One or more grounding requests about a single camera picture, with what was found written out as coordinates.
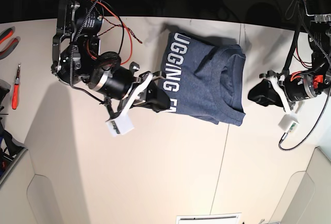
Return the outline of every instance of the white table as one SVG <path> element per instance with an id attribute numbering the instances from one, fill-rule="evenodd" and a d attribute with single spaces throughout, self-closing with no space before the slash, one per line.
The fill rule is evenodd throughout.
<path id="1" fill-rule="evenodd" d="M 108 119 L 104 107 L 60 84 L 50 72 L 55 20 L 1 24 L 0 29 L 15 25 L 15 35 L 21 37 L 11 56 L 0 61 L 0 78 L 9 83 L 22 63 L 20 105 L 15 111 L 6 108 L 6 128 L 27 145 L 36 173 L 52 181 L 65 222 L 174 223 L 177 215 L 240 212 L 245 223 L 268 221 L 290 176 L 306 169 L 318 135 L 328 126 L 324 118 L 318 135 L 284 153 L 278 149 L 282 109 L 247 100 L 248 91 L 260 81 L 259 73 L 280 71 L 293 32 L 204 20 L 122 19 L 143 41 L 133 40 L 132 56 L 142 72 L 158 69 L 167 26 L 239 42 L 247 55 L 243 87 L 247 115 L 243 125 L 235 127 L 136 108 L 129 112 L 135 130 L 112 138 L 104 124 Z M 102 36 L 101 51 L 117 51 L 121 32 L 115 28 Z M 287 37 L 286 42 L 280 43 L 281 37 Z M 307 45 L 307 35 L 301 34 L 303 60 L 311 54 Z M 128 55 L 126 37 L 121 57 Z M 293 66 L 300 69 L 295 61 Z M 324 101 L 325 96 L 307 101 L 300 114 L 301 130 L 312 127 Z M 289 145 L 304 135 L 298 134 Z"/>

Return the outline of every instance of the cable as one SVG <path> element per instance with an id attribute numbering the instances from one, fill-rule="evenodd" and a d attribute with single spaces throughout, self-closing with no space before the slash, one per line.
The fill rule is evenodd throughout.
<path id="1" fill-rule="evenodd" d="M 119 21 L 120 21 L 120 23 L 121 23 L 121 26 L 122 26 L 122 39 L 121 39 L 121 44 L 120 44 L 120 46 L 119 46 L 119 51 L 118 51 L 118 53 L 120 54 L 121 53 L 121 50 L 122 50 L 122 46 L 123 46 L 123 41 L 124 41 L 124 25 L 123 25 L 123 22 L 122 22 L 122 20 L 121 20 L 121 18 L 120 18 L 120 16 L 114 11 L 114 9 L 113 9 L 113 7 L 112 6 L 110 6 L 110 4 L 109 3 L 107 3 L 106 1 L 103 1 L 103 0 L 100 0 L 101 2 L 103 2 L 104 4 L 106 4 L 113 12 L 114 12 L 114 14 L 118 17 L 118 19 L 119 19 Z M 104 16 L 103 16 L 103 14 L 101 14 L 100 12 L 99 12 L 99 10 L 96 8 L 96 10 L 97 10 L 97 12 L 106 20 L 106 21 L 108 21 Z M 110 31 L 112 29 L 112 27 L 110 28 L 110 29 L 108 29 L 107 31 L 105 31 L 105 32 L 103 32 L 102 34 L 100 34 L 100 35 L 98 35 L 98 36 L 101 36 L 101 35 L 103 35 L 103 34 L 105 34 L 106 32 L 108 32 L 108 31 Z"/>
<path id="2" fill-rule="evenodd" d="M 95 68 L 101 68 L 103 66 L 118 66 L 121 63 L 121 58 L 119 57 L 118 53 L 116 52 L 107 52 L 103 55 L 102 59 L 96 61 Z"/>
<path id="3" fill-rule="evenodd" d="M 312 64 L 312 63 L 304 62 L 304 61 L 300 58 L 299 53 L 298 53 L 298 46 L 296 46 L 295 51 L 296 51 L 296 55 L 297 55 L 298 58 L 299 58 L 300 63 L 301 63 L 304 67 L 311 67 L 311 65 L 307 65 L 307 64 Z"/>
<path id="4" fill-rule="evenodd" d="M 297 61 L 299 61 L 299 62 L 302 64 L 303 67 L 305 67 L 306 69 L 311 69 L 311 67 L 308 67 L 308 65 L 304 65 L 303 63 L 305 63 L 305 62 L 303 62 L 302 60 L 299 60 L 294 54 L 293 54 L 293 57 L 294 57 Z"/>
<path id="5" fill-rule="evenodd" d="M 295 73 L 292 73 L 292 75 L 291 75 L 291 81 L 293 81 L 295 79 L 295 76 L 298 75 L 298 74 L 300 74 L 300 73 L 301 73 L 301 71 L 297 71 Z"/>
<path id="6" fill-rule="evenodd" d="M 119 18 L 109 8 L 107 8 L 103 3 L 101 3 L 100 0 L 95 0 L 95 3 L 104 7 L 105 10 L 107 10 L 112 16 L 114 16 L 115 18 L 117 18 L 119 20 Z M 124 23 L 123 23 L 123 26 L 126 29 L 128 35 L 129 35 L 129 40 L 130 40 L 130 56 L 125 62 L 122 63 L 122 64 L 125 64 L 130 60 L 130 58 L 132 56 L 132 39 L 131 39 L 130 31 L 128 30 L 128 27 Z"/>
<path id="7" fill-rule="evenodd" d="M 322 48 L 321 44 L 315 39 L 315 37 L 313 36 L 313 34 L 310 32 L 310 30 L 308 29 L 308 27 L 306 26 L 304 19 L 299 11 L 299 18 L 300 21 L 302 23 L 302 26 L 304 27 L 306 33 L 309 35 L 309 37 L 311 38 L 312 41 L 314 41 L 315 45 L 321 50 L 321 52 L 323 53 L 324 57 L 326 58 L 327 62 L 329 63 L 329 65 L 331 66 L 331 60 L 329 58 L 329 56 L 327 55 L 327 53 L 324 51 L 324 49 Z"/>
<path id="8" fill-rule="evenodd" d="M 85 15 L 85 18 L 84 18 L 84 20 L 83 20 L 83 22 L 82 22 L 82 24 L 81 24 L 79 30 L 75 33 L 75 35 L 74 35 L 74 37 L 73 37 L 73 39 L 72 39 L 72 44 L 71 44 L 71 47 L 70 47 L 70 57 L 69 57 L 69 63 L 70 63 L 70 76 L 69 76 L 69 82 L 70 82 L 70 87 L 71 87 L 71 88 L 74 88 L 74 89 L 77 89 L 77 90 L 79 90 L 79 91 L 82 91 L 82 92 L 88 94 L 89 96 L 91 96 L 92 98 L 94 98 L 95 100 L 97 100 L 98 102 L 100 102 L 101 104 L 104 104 L 104 103 L 105 103 L 104 101 L 100 100 L 99 98 L 97 98 L 96 96 L 92 95 L 90 92 L 88 92 L 88 91 L 86 91 L 86 90 L 84 90 L 84 89 L 82 89 L 82 88 L 75 87 L 75 86 L 73 85 L 73 83 L 72 83 L 72 79 L 73 79 L 73 53 L 74 53 L 75 47 L 77 48 L 77 46 L 76 46 L 75 44 L 77 43 L 77 40 L 78 40 L 79 35 L 80 35 L 80 34 L 82 33 L 82 31 L 83 31 L 83 28 L 84 28 L 84 26 L 85 26 L 85 24 L 86 24 L 86 22 L 87 22 L 87 19 L 88 19 L 89 15 L 91 14 L 91 12 L 92 12 L 92 10 L 94 9 L 94 7 L 97 5 L 97 2 L 98 2 L 98 1 L 99 1 L 99 0 L 95 0 L 95 1 L 92 3 L 90 9 L 88 10 L 88 12 L 87 12 L 86 15 Z"/>
<path id="9" fill-rule="evenodd" d="M 96 56 L 93 56 L 93 54 L 91 54 L 91 51 L 89 50 L 89 40 L 86 41 L 86 50 L 87 50 L 87 53 L 89 54 L 89 56 L 91 58 L 93 58 L 93 60 L 96 60 L 97 57 Z"/>
<path id="10" fill-rule="evenodd" d="M 299 34 L 300 34 L 300 28 L 301 28 L 301 22 L 298 20 L 297 23 L 296 23 L 295 30 L 294 30 L 294 35 L 293 35 L 293 40 L 292 40 L 292 43 L 291 43 L 291 47 L 290 47 L 288 56 L 286 57 L 286 61 L 285 61 L 285 64 L 284 64 L 284 67 L 283 67 L 283 70 L 282 70 L 282 73 L 284 73 L 284 74 L 287 74 L 290 70 L 292 57 L 293 57 L 294 50 L 296 48 L 296 44 L 298 42 L 298 38 L 299 38 Z"/>
<path id="11" fill-rule="evenodd" d="M 110 22 L 107 18 L 105 18 L 104 16 L 102 16 L 102 17 L 103 17 L 103 18 L 104 18 L 109 24 L 113 25 L 113 27 L 116 27 L 116 26 L 123 27 L 121 24 L 114 24 L 114 23 Z M 103 32 L 103 33 L 101 33 L 101 34 L 99 34 L 98 37 L 100 37 L 101 35 L 105 34 L 105 33 L 108 32 L 109 30 L 111 30 L 113 27 L 111 27 L 111 28 L 108 29 L 107 31 L 105 31 L 105 32 Z M 128 30 L 129 30 L 129 32 L 130 32 L 130 34 L 131 34 L 131 36 L 132 36 L 133 38 L 135 38 L 140 44 L 143 43 L 140 39 L 138 39 L 138 38 L 136 37 L 136 35 L 134 34 L 134 32 L 132 31 L 131 28 L 128 27 Z"/>
<path id="12" fill-rule="evenodd" d="M 301 79 L 301 76 L 295 76 L 294 78 L 293 78 L 293 80 L 295 80 L 295 79 Z"/>
<path id="13" fill-rule="evenodd" d="M 309 136 L 312 134 L 312 132 L 314 132 L 314 130 L 316 129 L 316 126 L 318 125 L 318 123 L 320 122 L 320 120 L 321 120 L 321 118 L 322 118 L 322 116 L 323 116 L 323 114 L 324 114 L 324 112 L 325 112 L 325 109 L 326 109 L 326 106 L 327 106 L 327 104 L 328 104 L 328 102 L 329 102 L 329 99 L 330 99 L 330 96 L 331 96 L 331 87 L 330 87 L 330 89 L 329 89 L 329 93 L 328 93 L 328 95 L 327 95 L 327 98 L 326 98 L 326 101 L 325 101 L 325 104 L 324 104 L 324 107 L 323 107 L 323 109 L 322 109 L 322 112 L 321 112 L 321 114 L 320 114 L 320 116 L 319 116 L 319 118 L 317 119 L 317 121 L 316 121 L 316 123 L 314 124 L 314 126 L 312 127 L 312 129 L 311 129 L 311 131 L 307 134 L 307 136 L 299 143 L 299 144 L 297 144 L 296 146 L 294 146 L 294 147 L 292 147 L 292 148 L 283 148 L 283 147 L 281 147 L 281 144 L 283 143 L 283 141 L 285 140 L 285 138 L 286 138 L 286 136 L 287 135 L 283 135 L 282 136 L 282 138 L 280 139 L 280 141 L 279 141 L 279 144 L 278 144 L 278 147 L 279 147 L 279 149 L 281 149 L 282 151 L 285 151 L 285 152 L 289 152 L 289 151 L 292 151 L 292 150 L 294 150 L 294 149 L 297 149 L 299 146 L 301 146 L 308 138 L 309 138 Z"/>
<path id="14" fill-rule="evenodd" d="M 116 12 L 114 11 L 114 9 L 113 9 L 113 7 L 112 6 L 110 6 L 110 4 L 109 3 L 107 3 L 107 2 L 104 2 L 113 12 L 114 12 L 114 14 L 116 14 Z M 122 50 L 122 46 L 123 46 L 123 40 L 124 40 L 124 25 L 123 25 L 123 21 L 122 21 L 122 19 L 119 17 L 119 15 L 117 15 L 117 17 L 118 17 L 118 20 L 120 21 L 120 23 L 121 23 L 121 25 L 122 25 L 122 40 L 121 40 L 121 45 L 119 46 L 119 51 L 118 51 L 118 53 L 120 54 L 121 53 L 121 50 Z"/>
<path id="15" fill-rule="evenodd" d="M 289 4 L 287 10 L 285 11 L 284 17 L 285 17 L 285 20 L 287 20 L 287 21 L 291 20 L 293 18 L 294 14 L 295 14 L 295 9 L 296 8 L 295 8 L 295 5 L 294 5 L 294 9 L 293 9 L 293 12 L 292 12 L 291 16 L 289 18 L 287 17 L 288 12 L 289 12 L 291 6 L 293 5 L 293 3 L 294 3 L 294 0 L 291 1 L 291 3 Z"/>

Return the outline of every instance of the red screwdriver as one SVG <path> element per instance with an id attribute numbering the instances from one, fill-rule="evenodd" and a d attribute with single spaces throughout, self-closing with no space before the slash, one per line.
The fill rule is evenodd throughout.
<path id="1" fill-rule="evenodd" d="M 19 87 L 20 87 L 20 73 L 21 73 L 21 63 L 17 68 L 15 84 L 14 84 L 14 93 L 12 94 L 11 107 L 16 109 L 19 105 Z"/>

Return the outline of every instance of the red-handled pliers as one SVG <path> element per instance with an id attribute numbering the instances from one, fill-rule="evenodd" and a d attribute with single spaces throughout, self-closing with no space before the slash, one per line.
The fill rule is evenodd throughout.
<path id="1" fill-rule="evenodd" d="M 14 30 L 10 27 L 9 29 L 5 30 L 0 35 L 0 44 L 4 42 L 6 39 L 10 38 L 14 33 Z M 18 45 L 19 40 L 15 38 L 4 50 L 0 51 L 0 60 L 6 58 Z"/>
<path id="2" fill-rule="evenodd" d="M 12 100 L 11 100 L 11 108 L 14 110 L 17 109 L 19 105 L 20 80 L 21 80 L 21 63 L 19 63 L 19 66 L 17 68 L 15 84 L 14 84 L 14 92 L 12 94 Z"/>

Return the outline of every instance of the blue t-shirt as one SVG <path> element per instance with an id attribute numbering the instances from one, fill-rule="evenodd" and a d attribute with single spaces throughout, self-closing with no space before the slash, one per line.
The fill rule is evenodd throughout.
<path id="1" fill-rule="evenodd" d="M 170 33 L 161 65 L 167 77 L 158 83 L 171 99 L 168 112 L 240 126 L 245 59 L 237 44 L 216 47 Z"/>

